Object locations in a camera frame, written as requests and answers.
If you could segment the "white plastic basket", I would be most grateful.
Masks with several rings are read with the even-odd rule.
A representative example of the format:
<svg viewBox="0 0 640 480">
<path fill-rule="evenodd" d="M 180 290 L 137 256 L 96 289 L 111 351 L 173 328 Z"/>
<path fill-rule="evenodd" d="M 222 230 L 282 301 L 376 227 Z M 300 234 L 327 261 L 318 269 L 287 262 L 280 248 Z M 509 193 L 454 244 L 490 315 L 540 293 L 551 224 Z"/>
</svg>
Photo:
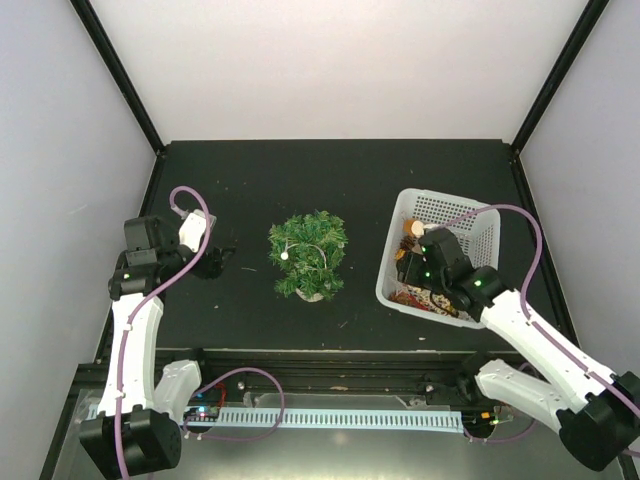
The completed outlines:
<svg viewBox="0 0 640 480">
<path fill-rule="evenodd" d="M 431 190 L 407 188 L 402 190 L 396 199 L 391 216 L 386 242 L 382 254 L 377 277 L 375 294 L 385 307 L 403 314 L 418 317 L 454 327 L 482 330 L 484 326 L 475 322 L 468 314 L 454 317 L 424 310 L 412 305 L 403 305 L 391 300 L 395 293 L 410 293 L 417 301 L 429 299 L 428 293 L 421 293 L 415 288 L 403 287 L 397 280 L 395 254 L 401 240 L 406 236 L 404 223 L 409 219 L 417 219 L 424 224 L 445 224 L 472 210 L 482 208 L 483 203 L 473 199 L 440 193 Z M 473 217 L 468 217 L 453 226 L 450 230 L 469 256 L 474 267 L 499 265 L 501 218 L 498 211 L 493 210 Z"/>
</svg>

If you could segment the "white bulb string lights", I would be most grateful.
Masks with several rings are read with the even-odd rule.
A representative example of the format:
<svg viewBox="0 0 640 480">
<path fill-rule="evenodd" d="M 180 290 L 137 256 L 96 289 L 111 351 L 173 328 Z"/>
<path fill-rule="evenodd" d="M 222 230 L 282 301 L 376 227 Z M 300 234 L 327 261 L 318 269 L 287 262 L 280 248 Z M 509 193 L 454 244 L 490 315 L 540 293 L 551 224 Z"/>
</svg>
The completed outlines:
<svg viewBox="0 0 640 480">
<path fill-rule="evenodd" d="M 279 259 L 300 272 L 328 269 L 326 253 L 321 247 L 311 243 L 287 243 L 279 254 Z"/>
</svg>

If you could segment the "small green christmas tree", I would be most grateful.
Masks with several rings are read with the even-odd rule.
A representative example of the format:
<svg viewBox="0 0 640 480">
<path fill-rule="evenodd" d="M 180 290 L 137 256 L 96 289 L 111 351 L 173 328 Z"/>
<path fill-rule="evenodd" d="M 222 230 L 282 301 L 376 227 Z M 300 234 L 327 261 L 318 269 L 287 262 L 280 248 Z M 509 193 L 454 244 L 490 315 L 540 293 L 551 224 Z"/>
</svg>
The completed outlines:
<svg viewBox="0 0 640 480">
<path fill-rule="evenodd" d="M 344 220 L 327 211 L 294 215 L 268 233 L 269 259 L 282 272 L 275 291 L 308 303 L 330 301 L 344 287 L 337 273 L 348 237 Z"/>
</svg>

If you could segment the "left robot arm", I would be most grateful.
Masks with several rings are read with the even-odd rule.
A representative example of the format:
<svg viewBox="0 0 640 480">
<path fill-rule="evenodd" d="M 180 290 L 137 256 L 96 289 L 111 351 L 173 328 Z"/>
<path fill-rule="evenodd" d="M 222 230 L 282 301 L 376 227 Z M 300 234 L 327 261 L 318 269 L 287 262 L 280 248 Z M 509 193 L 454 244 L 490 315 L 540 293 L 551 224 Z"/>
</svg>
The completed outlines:
<svg viewBox="0 0 640 480">
<path fill-rule="evenodd" d="M 178 360 L 155 376 L 163 285 L 189 268 L 218 277 L 234 249 L 208 247 L 216 218 L 201 210 L 183 216 L 178 229 L 158 216 L 124 224 L 125 250 L 108 282 L 114 321 L 113 351 L 97 416 L 80 426 L 79 439 L 107 479 L 172 469 L 181 457 L 179 424 L 190 397 L 214 388 L 213 372 L 194 360 Z"/>
</svg>

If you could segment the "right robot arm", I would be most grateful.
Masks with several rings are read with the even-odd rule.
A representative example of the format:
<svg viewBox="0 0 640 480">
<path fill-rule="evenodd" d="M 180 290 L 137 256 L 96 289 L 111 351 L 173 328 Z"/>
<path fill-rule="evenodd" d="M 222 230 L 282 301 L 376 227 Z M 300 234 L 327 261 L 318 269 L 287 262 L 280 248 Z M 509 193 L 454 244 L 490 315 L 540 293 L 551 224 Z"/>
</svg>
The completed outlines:
<svg viewBox="0 0 640 480">
<path fill-rule="evenodd" d="M 490 360 L 454 379 L 457 396 L 510 404 L 554 431 L 583 466 L 601 471 L 639 437 L 639 378 L 596 361 L 552 328 L 491 266 L 476 268 L 446 228 L 415 222 L 415 245 L 397 260 L 399 279 L 444 296 L 458 312 L 507 341 L 533 377 Z"/>
</svg>

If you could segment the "pine cone ornament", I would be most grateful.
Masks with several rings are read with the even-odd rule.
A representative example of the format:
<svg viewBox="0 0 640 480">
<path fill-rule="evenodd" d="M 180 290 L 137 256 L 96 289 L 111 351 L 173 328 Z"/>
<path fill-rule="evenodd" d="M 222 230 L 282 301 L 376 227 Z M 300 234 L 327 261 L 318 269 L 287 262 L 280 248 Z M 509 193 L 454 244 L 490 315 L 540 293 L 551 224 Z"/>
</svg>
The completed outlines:
<svg viewBox="0 0 640 480">
<path fill-rule="evenodd" d="M 416 245 L 416 239 L 410 235 L 405 235 L 401 241 L 399 248 L 405 251 L 411 251 Z"/>
</svg>

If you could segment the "wooden snowman ornament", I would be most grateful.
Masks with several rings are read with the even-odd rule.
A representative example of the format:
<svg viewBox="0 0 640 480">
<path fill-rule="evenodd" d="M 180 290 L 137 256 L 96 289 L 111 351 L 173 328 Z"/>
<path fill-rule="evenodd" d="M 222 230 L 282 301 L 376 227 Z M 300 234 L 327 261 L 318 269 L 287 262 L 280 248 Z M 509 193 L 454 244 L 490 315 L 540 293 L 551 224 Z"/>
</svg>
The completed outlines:
<svg viewBox="0 0 640 480">
<path fill-rule="evenodd" d="M 421 238 L 427 231 L 433 230 L 437 227 L 434 223 L 425 223 L 416 218 L 409 218 L 403 223 L 403 231 L 414 239 Z"/>
</svg>

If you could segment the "left black frame post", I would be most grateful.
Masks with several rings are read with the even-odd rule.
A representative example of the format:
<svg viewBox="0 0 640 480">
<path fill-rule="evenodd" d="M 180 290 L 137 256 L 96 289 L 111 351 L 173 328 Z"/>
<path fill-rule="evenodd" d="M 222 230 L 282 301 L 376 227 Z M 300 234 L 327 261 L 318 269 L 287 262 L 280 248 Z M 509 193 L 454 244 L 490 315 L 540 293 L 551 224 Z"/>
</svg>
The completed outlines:
<svg viewBox="0 0 640 480">
<path fill-rule="evenodd" d="M 109 71 L 118 90 L 133 114 L 138 126 L 156 155 L 163 154 L 165 144 L 153 124 L 144 104 L 113 46 L 92 3 L 88 0 L 70 0 L 78 19 L 88 33 L 101 60 Z"/>
</svg>

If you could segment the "black frame post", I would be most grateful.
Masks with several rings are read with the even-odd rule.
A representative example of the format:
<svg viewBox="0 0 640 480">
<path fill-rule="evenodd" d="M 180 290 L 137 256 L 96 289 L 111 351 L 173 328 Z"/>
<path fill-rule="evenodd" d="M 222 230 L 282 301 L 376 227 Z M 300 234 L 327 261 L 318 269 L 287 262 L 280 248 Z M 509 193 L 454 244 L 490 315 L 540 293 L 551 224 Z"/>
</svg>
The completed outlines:
<svg viewBox="0 0 640 480">
<path fill-rule="evenodd" d="M 609 0 L 589 0 L 586 3 L 511 142 L 511 148 L 515 155 L 520 155 L 523 152 L 608 5 Z"/>
<path fill-rule="evenodd" d="M 133 114 L 138 126 L 156 155 L 163 154 L 165 144 L 153 124 L 144 104 L 113 46 L 92 3 L 88 0 L 70 0 L 78 19 L 88 33 L 101 60 L 109 71 L 118 90 Z"/>
</svg>

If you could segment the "right black frame post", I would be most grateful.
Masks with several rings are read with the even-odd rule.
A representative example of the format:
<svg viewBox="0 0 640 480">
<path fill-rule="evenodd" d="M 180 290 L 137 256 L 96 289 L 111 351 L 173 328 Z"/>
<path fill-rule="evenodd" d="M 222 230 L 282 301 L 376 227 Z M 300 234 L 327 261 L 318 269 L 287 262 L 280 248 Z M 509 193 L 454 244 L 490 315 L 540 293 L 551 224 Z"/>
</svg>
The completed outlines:
<svg viewBox="0 0 640 480">
<path fill-rule="evenodd" d="M 520 155 L 523 152 L 608 5 L 609 0 L 589 0 L 586 3 L 511 142 L 511 148 L 515 155 Z"/>
</svg>

